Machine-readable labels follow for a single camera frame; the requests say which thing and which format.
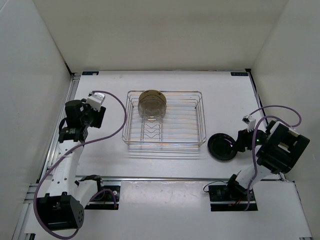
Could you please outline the black round plate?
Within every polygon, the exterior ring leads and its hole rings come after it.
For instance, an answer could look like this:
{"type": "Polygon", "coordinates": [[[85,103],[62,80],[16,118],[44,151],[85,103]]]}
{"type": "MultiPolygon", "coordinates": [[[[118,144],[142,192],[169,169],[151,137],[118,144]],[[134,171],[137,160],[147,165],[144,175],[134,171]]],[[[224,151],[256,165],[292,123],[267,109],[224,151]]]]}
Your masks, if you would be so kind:
{"type": "Polygon", "coordinates": [[[228,134],[215,133],[207,142],[207,149],[209,154],[220,162],[231,161],[236,155],[234,150],[236,141],[228,134]]]}

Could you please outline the clear plate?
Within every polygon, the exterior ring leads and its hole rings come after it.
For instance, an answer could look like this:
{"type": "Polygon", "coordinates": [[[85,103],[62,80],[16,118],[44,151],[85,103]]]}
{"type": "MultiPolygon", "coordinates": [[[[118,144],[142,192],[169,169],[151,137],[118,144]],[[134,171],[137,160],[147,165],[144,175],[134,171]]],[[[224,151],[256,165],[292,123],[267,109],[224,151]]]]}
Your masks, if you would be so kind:
{"type": "Polygon", "coordinates": [[[147,99],[138,103],[138,113],[145,120],[160,120],[166,114],[166,107],[159,100],[147,99]]]}
{"type": "Polygon", "coordinates": [[[167,99],[164,95],[140,95],[138,99],[138,113],[144,119],[160,119],[166,114],[167,99]]]}

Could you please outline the beige round plate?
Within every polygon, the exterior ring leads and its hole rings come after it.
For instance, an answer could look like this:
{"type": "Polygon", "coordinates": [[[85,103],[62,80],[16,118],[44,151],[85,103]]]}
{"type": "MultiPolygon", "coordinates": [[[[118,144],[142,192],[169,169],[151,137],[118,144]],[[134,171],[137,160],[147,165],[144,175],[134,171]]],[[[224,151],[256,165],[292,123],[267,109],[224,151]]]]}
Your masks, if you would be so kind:
{"type": "Polygon", "coordinates": [[[161,91],[154,89],[145,90],[139,95],[138,102],[140,103],[144,100],[158,100],[165,105],[167,104],[165,95],[161,91]]]}

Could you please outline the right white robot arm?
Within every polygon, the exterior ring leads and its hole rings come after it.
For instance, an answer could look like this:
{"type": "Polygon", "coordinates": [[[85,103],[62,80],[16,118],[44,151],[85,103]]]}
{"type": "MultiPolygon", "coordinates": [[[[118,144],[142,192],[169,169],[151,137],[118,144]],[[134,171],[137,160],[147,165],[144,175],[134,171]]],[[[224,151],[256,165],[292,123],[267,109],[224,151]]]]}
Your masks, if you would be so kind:
{"type": "Polygon", "coordinates": [[[290,172],[310,143],[310,139],[298,134],[280,121],[271,121],[266,131],[258,130],[256,145],[259,149],[252,165],[233,174],[225,186],[224,193],[230,200],[244,199],[253,186],[267,176],[290,172]]]}

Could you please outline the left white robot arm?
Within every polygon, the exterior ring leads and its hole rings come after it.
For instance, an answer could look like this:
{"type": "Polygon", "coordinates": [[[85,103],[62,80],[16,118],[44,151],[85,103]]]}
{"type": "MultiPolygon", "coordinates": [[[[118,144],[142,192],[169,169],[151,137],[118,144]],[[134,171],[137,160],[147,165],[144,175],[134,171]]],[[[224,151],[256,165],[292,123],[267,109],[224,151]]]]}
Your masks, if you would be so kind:
{"type": "Polygon", "coordinates": [[[36,199],[39,218],[51,231],[79,229],[84,223],[84,209],[91,198],[100,200],[105,188],[98,175],[76,179],[83,143],[88,128],[100,128],[105,114],[103,96],[71,100],[65,104],[66,117],[59,127],[59,155],[63,160],[54,168],[51,183],[43,197],[36,199]]]}

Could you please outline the metal rail bar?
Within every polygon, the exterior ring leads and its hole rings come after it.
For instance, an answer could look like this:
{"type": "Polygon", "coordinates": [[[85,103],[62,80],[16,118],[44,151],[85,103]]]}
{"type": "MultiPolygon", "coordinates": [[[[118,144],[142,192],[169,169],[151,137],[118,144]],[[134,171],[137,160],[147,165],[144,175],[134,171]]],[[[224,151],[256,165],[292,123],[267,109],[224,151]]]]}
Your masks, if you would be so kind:
{"type": "Polygon", "coordinates": [[[227,178],[205,178],[205,177],[133,177],[133,176],[102,176],[104,181],[119,182],[119,181],[202,181],[214,182],[223,181],[227,182],[227,178]]]}

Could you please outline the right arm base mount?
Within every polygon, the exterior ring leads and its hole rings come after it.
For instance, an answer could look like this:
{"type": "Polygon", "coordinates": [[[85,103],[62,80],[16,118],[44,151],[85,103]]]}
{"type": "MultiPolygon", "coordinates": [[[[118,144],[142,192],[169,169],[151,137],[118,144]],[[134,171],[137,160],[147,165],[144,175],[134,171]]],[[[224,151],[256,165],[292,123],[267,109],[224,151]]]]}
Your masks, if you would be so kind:
{"type": "Polygon", "coordinates": [[[213,181],[203,186],[203,192],[209,194],[211,212],[247,212],[258,211],[258,205],[253,191],[250,192],[250,201],[246,195],[231,193],[224,181],[213,181]]]}

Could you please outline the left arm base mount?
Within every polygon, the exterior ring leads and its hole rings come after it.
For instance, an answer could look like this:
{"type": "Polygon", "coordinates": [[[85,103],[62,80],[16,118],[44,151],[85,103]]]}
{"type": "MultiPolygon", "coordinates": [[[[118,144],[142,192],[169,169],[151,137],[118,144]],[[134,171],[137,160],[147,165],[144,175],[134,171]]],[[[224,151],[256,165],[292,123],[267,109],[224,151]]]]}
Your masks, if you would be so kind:
{"type": "Polygon", "coordinates": [[[109,191],[105,191],[95,197],[86,207],[85,210],[108,210],[116,211],[119,209],[120,196],[121,196],[121,184],[119,182],[112,183],[111,185],[104,185],[103,189],[109,189],[113,192],[114,199],[109,191]]]}

